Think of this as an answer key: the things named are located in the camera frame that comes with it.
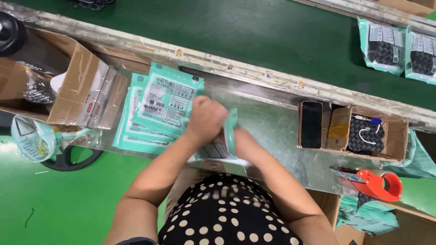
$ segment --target person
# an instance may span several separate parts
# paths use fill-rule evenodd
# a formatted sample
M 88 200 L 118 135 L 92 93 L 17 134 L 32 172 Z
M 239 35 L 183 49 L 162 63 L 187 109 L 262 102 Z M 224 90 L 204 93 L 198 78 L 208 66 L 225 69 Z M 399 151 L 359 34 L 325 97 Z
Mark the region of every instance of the person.
M 193 101 L 183 135 L 121 197 L 104 245 L 338 244 L 308 192 L 245 129 L 234 130 L 236 156 L 260 170 L 268 192 L 251 179 L 219 172 L 198 183 L 187 181 L 184 164 L 219 134 L 227 115 L 206 96 Z M 183 191 L 171 197 L 181 183 Z M 157 210 L 169 193 L 167 220 L 158 233 Z

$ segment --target smartphone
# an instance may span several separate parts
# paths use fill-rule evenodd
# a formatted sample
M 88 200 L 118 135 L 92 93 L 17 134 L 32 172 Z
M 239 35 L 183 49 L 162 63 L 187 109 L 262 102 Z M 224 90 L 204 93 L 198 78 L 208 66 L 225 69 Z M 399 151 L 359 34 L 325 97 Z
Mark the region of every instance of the smartphone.
M 300 103 L 298 147 L 320 149 L 322 141 L 323 104 L 312 101 Z

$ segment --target barcode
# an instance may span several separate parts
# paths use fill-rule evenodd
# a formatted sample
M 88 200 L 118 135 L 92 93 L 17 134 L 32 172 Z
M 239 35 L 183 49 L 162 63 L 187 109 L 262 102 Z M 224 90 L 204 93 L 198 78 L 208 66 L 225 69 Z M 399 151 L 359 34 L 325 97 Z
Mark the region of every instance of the barcode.
M 398 62 L 398 48 L 397 47 L 394 47 L 394 60 L 393 60 L 393 62 L 394 63 Z
M 154 100 L 150 100 L 150 104 L 152 104 L 152 105 L 156 105 L 156 106 L 159 106 L 159 107 L 165 107 L 165 104 L 163 104 L 163 103 L 161 103 L 161 102 L 158 102 L 158 101 L 154 101 Z
M 432 73 L 436 73 L 436 57 L 433 57 L 433 68 Z

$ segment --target black wheel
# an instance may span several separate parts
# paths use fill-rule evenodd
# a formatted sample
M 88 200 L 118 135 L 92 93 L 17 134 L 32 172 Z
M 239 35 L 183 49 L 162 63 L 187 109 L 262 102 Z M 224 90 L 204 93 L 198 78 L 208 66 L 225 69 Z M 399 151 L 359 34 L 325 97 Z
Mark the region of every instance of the black wheel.
M 62 154 L 59 154 L 56 156 L 56 162 L 52 160 L 45 160 L 41 162 L 42 165 L 48 167 L 49 169 L 53 169 L 56 171 L 62 171 L 62 172 L 71 172 L 80 170 L 82 168 L 85 168 L 91 164 L 93 164 L 102 154 L 103 150 L 92 150 L 92 155 L 80 162 L 80 163 L 72 163 L 71 162 L 71 150 L 74 148 L 74 146 L 69 145 Z

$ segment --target stack of mask packages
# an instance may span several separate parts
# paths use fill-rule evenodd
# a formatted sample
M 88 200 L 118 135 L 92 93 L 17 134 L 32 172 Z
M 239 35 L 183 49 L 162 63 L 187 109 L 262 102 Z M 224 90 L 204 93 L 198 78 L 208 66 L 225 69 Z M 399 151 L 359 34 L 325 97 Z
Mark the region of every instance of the stack of mask packages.
M 436 37 L 358 18 L 365 63 L 375 70 L 436 84 Z
M 161 154 L 185 131 L 192 102 L 203 87 L 202 78 L 154 62 L 148 76 L 132 74 L 113 146 Z M 233 128 L 236 126 L 236 111 L 232 109 L 231 112 L 232 116 L 225 122 L 231 128 L 225 133 L 231 139 L 223 140 L 227 143 L 233 143 Z M 220 152 L 222 158 L 233 157 L 227 149 L 234 152 L 234 144 L 210 149 L 213 149 L 208 150 L 211 158 L 220 156 Z M 200 153 L 205 156 L 201 151 L 195 156 L 200 157 Z

